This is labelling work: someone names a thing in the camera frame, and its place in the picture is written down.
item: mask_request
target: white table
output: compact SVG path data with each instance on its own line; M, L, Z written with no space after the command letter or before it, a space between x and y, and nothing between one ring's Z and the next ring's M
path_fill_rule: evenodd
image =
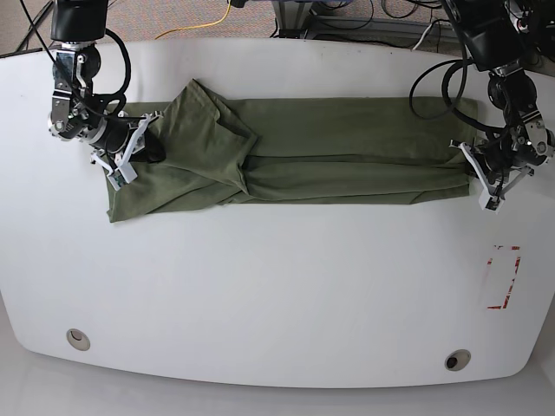
M170 101L192 77L228 98L406 96L444 59L275 39L128 47L129 102ZM100 51L95 91L114 91L122 59L115 46ZM526 364L555 292L549 167L510 192L499 215L481 211L474 194L415 206L227 206L110 224L88 147L47 132L47 56L1 60L0 75L0 290L25 348L137 373L284 387L451 383ZM438 95L440 78L420 93ZM532 78L555 127L555 81ZM482 120L500 124L486 83L471 70L466 96L482 101ZM517 255L507 308L488 309L505 301ZM89 351L70 347L70 328L88 335ZM445 359L462 348L470 363L447 371Z

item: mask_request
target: red marking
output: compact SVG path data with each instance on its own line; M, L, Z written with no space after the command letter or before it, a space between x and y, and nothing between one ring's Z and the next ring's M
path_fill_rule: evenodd
M514 262L514 274L516 275L519 272L520 266L520 256L517 257L517 261Z
M513 292L515 279L516 277L511 281L511 287L509 288L509 291L506 293L505 303L503 303L503 306L488 306L487 307L488 309L506 309L506 306L509 304L509 299L511 299L511 294Z

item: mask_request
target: black cable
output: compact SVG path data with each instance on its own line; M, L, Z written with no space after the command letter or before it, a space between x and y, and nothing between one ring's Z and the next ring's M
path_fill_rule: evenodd
M113 119L113 120L144 120L144 117L117 117L117 116L113 116L111 114L102 114L102 113L98 113L97 111L95 111L93 108L90 107L89 104L87 104L85 102L85 100L81 97L81 93L77 90L77 88L75 88L73 86L73 83L71 82L71 78L69 77L68 73L66 72L65 68L60 65L56 59L54 59L54 56L52 56L52 54L50 53L48 47L46 46L46 43L44 42L44 40L42 39L42 36L40 33L38 33L38 30L36 29L35 24L33 23L33 19L31 18L29 11L27 10L27 6L25 6L25 2L23 0L19 0L19 3L21 4L21 7L23 9L23 12L25 13L25 16L27 17L27 20L29 21L30 25L33 27L33 30L35 31L35 35L38 38L39 42L42 45L42 48L44 49L44 51L46 52L46 54L49 56L50 60L52 61L52 63L54 64L55 68L60 72L60 75L62 76L62 78L68 83L69 87L71 88L71 91L73 92L75 99L78 100L91 114L94 114L98 117L102 117L103 119Z
M326 10L338 10L342 9L343 7L347 7L350 4L352 4L352 2L340 2L337 6L329 6L326 3L320 3L320 7Z
M451 9L449 9L446 0L441 0L441 4L444 6L445 12L447 13L447 16L449 17L449 21L455 22L455 18L453 16L453 13L451 12ZM467 86L467 77L468 77L468 55L467 55L467 47L465 46L464 42L462 41L462 34L460 33L459 27L458 26L453 26L453 30L454 33L457 35L457 39L459 39L459 45L460 45L460 52L462 54L462 78L460 80L460 86L459 86L459 92L457 93L457 96L455 97L454 101L451 102L450 105L447 106L447 108L442 111L439 114L433 115L433 116L422 116L420 114L418 114L415 110L414 107L414 103L413 103L413 98L414 98L414 94L415 94L415 90L416 87L418 86L418 84L420 83L420 81L422 81L422 79L428 75L429 73L431 73L432 71L434 71L435 69L442 67L444 65L448 65L449 63L455 63L458 60L450 60L450 61L445 61L443 63L440 63L438 65L434 65L432 68L428 69L427 71L425 71L422 75L420 75L415 83L413 84L412 88L410 89L410 93L408 93L408 106L410 107L410 111L419 119L423 119L423 120L435 120L435 119L439 119L440 117L443 117L444 115L449 114L450 112L453 111L454 108L457 107L457 105L460 102L460 99L462 98L463 93L465 92L465 87Z
M451 102L451 98L449 97L449 83L453 75L462 69L462 60L455 60L453 65L446 71L445 75L443 75L443 81L441 82L441 96L443 97L443 101L447 107L451 107L453 103ZM485 124L480 123L476 119L462 113L458 108L454 107L451 112L459 119L467 123L468 125L474 127L476 130L480 130L484 133L502 133L503 128L501 127L492 127L487 126Z
M112 101L118 101L118 105L115 107L114 111L110 114L118 114L126 105L127 99L125 97L125 92L129 87L129 82L131 81L131 59L129 58L129 53L127 52L127 48L125 43L121 40L119 36L117 36L112 30L106 29L106 36L111 37L114 42L120 47L121 57L123 58L123 63L125 65L125 77L123 79L123 84L121 88L117 90L113 94L96 94L96 97L99 97L103 100L103 107L101 107L101 113L104 112L108 104Z
M436 23L440 23L440 22L450 23L447 19L435 19L435 20L430 24L429 29L426 28L426 30L427 30L428 32L427 32L426 35L422 38L422 41L423 41L423 42L426 40L426 38L427 38L428 36L430 36L430 35L432 34L432 29L434 28L434 25L435 25ZM440 33L439 33L439 35L438 35L438 40L437 40L436 48L439 48L439 43L440 43L440 39L441 39L441 25L439 25L438 27L439 27Z
M413 9L411 11L409 11L408 13L406 13L404 15L396 16L396 15L391 14L391 12L388 10L387 1L388 0L382 0L382 10L386 15L388 15L392 19L404 19L406 17L412 16L418 10L418 7L419 7L418 4L414 4Z
M479 145L478 148L487 149L487 148L493 147L493 146L497 145L498 143L500 143L503 139L505 139L509 133L510 133L509 127L505 127L503 129L503 132L501 132L498 135L497 138L495 138L495 136L492 136L490 133L486 133L486 137L488 138L488 142L483 144L483 145Z
M54 6L54 0L49 0L46 4L44 4L41 11L39 11L36 14L35 18L33 19L33 24L35 24L37 28L41 25L41 23L44 21L46 16L50 13L53 6ZM27 34L19 42L19 45L17 45L16 52L19 52L22 49L24 44L27 44L27 48L29 47L29 40L32 35L33 35L33 27L29 26L29 28L27 29Z
M372 40L372 39L350 39L348 37L345 36L341 36L341 35L334 35L332 33L322 33L321 35L316 35L314 37L314 40L331 40L333 41L333 39L321 39L321 37L323 36L331 36L331 37L335 37L337 38L339 41L345 41L345 42L355 42L355 43L376 43L378 45L385 45L385 46L389 46L391 48L399 48L399 49L406 49L406 48L412 48L413 46L415 46L415 43L412 43L410 45L395 45L394 43L390 43L390 42L386 42L386 41L377 41L377 40Z
M276 23L276 29L273 31L273 33L270 35L270 37L274 37L278 32L278 20L274 19L274 22Z
M359 30L359 29L362 29L362 28L368 26L369 24L371 24L372 20L374 19L374 11L375 11L374 10L374 2L372 0L369 0L369 1L370 1L370 7L372 8L372 13L370 14L370 19L368 19L368 21L365 24L361 25L361 26L356 26L355 28L339 28L337 26L334 26L334 25L326 23L326 22L322 22L322 21L318 21L318 22L323 24L324 26L328 26L329 28L332 28L332 29L339 29L339 30Z
M417 0L405 0L411 4L417 4L425 9L432 9L432 10L438 10L441 9L443 6L440 4L440 1L436 1L436 2L419 2Z

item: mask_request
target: folded fabric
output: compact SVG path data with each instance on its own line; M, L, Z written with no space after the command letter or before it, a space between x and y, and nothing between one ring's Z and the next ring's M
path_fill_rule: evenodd
M417 99L426 114L441 98ZM415 204L468 195L460 151L476 132L454 116L420 120L406 98L227 100L192 80L149 128L166 148L159 164L114 192L111 222L223 204ZM475 101L459 109L476 116Z

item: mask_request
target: green shirt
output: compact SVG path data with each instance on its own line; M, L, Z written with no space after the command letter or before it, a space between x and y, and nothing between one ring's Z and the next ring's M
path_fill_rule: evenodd
M439 113L441 98L415 104ZM406 98L227 100L192 80L149 128L166 148L159 164L114 192L111 222L223 204L415 204L468 195L465 159L450 140L475 130L449 114L420 120ZM458 106L475 117L475 101Z

